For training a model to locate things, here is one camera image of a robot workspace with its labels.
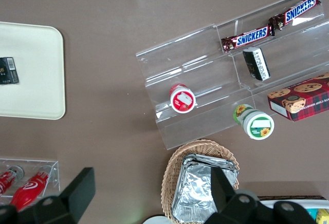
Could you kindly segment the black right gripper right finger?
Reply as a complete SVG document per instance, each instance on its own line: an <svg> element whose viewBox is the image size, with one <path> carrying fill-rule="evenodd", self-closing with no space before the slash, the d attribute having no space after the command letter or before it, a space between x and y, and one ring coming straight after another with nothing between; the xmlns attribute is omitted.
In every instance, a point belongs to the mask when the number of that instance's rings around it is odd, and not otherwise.
<svg viewBox="0 0 329 224"><path fill-rule="evenodd" d="M219 167L211 169L211 194L217 209L205 223L256 223L257 197L235 190Z"/></svg>

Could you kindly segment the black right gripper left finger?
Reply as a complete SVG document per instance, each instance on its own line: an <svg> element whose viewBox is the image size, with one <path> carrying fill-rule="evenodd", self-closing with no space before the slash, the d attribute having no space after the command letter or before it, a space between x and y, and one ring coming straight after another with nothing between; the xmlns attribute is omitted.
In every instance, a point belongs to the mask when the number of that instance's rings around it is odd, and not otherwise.
<svg viewBox="0 0 329 224"><path fill-rule="evenodd" d="M35 223L78 223L96 193L95 170L85 167L58 196L34 206Z"/></svg>

